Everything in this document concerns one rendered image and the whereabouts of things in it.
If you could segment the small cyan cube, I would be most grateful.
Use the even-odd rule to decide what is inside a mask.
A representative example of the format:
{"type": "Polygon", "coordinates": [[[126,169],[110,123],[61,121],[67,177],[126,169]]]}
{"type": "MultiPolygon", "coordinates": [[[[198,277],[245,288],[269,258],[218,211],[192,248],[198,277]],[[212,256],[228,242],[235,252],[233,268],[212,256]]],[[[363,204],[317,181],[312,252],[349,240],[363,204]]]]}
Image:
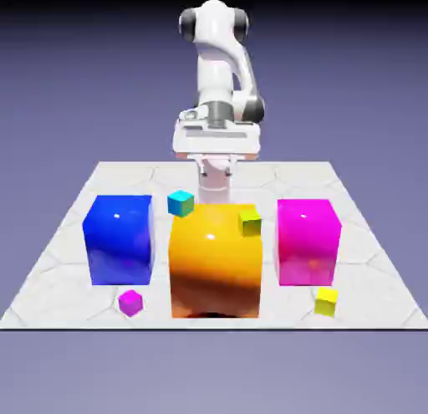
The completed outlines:
{"type": "Polygon", "coordinates": [[[194,195],[182,190],[172,192],[167,197],[168,213],[177,217],[185,217],[193,212],[194,204],[194,195]]]}

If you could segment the large blue box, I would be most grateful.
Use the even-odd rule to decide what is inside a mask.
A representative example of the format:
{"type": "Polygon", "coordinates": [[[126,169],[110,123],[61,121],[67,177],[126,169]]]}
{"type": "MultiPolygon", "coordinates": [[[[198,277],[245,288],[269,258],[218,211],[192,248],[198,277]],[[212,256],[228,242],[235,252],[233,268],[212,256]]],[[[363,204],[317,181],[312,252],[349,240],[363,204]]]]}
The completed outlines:
{"type": "Polygon", "coordinates": [[[83,224],[93,285],[147,285],[154,265],[151,195],[98,195],[83,224]]]}

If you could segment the small yellow-green cube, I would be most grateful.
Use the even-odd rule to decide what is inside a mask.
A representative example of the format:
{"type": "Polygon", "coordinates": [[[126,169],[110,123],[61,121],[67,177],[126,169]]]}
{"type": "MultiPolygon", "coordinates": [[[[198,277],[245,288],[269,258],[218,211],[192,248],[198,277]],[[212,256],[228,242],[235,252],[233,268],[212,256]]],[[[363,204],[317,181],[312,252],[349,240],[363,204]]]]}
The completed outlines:
{"type": "Polygon", "coordinates": [[[262,218],[255,208],[240,210],[238,213],[238,221],[241,233],[244,237],[256,237],[261,235],[262,218]]]}

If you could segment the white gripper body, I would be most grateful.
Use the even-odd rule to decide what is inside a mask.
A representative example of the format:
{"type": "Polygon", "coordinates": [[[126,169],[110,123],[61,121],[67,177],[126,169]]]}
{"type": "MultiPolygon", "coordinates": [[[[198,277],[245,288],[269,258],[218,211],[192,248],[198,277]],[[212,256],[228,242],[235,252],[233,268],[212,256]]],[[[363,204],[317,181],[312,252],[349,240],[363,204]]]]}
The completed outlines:
{"type": "Polygon", "coordinates": [[[256,158],[261,129],[257,124],[226,121],[225,129],[208,127],[207,120],[177,120],[172,150],[177,157],[238,156],[256,158]]]}

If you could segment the small yellow cube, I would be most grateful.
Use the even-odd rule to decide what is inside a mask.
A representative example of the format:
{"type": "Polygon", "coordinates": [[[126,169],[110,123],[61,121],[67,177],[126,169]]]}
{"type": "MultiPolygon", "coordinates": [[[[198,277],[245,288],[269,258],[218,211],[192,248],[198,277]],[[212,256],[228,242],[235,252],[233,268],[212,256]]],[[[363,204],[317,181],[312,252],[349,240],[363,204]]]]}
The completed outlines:
{"type": "Polygon", "coordinates": [[[315,298],[314,313],[334,317],[338,294],[337,289],[320,287],[315,298]]]}

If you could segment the small magenta cube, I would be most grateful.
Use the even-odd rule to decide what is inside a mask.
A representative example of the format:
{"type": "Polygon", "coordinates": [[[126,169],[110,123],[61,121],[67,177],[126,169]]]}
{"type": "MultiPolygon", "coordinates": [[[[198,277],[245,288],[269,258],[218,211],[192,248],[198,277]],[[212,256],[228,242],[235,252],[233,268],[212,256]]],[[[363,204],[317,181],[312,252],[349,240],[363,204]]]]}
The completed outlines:
{"type": "Polygon", "coordinates": [[[144,307],[140,293],[130,289],[122,293],[118,298],[120,311],[128,317],[138,314],[144,307]]]}

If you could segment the large orange box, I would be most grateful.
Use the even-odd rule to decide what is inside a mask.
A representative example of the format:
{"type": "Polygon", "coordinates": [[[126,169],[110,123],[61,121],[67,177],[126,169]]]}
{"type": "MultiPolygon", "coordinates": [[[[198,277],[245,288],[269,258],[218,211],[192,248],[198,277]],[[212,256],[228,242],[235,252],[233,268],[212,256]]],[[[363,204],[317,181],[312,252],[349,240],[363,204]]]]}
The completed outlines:
{"type": "Polygon", "coordinates": [[[244,237],[238,221],[253,204],[196,204],[174,217],[168,248],[173,318],[257,318],[262,237],[244,237]]]}

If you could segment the large magenta box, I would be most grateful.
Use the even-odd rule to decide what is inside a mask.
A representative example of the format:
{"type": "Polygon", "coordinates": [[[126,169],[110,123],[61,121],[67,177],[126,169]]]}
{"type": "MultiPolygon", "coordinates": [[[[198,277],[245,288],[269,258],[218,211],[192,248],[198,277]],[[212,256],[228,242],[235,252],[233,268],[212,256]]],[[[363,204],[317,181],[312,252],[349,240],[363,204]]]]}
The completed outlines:
{"type": "Polygon", "coordinates": [[[276,271],[281,286],[330,286],[342,224],[326,198],[277,202],[276,271]]]}

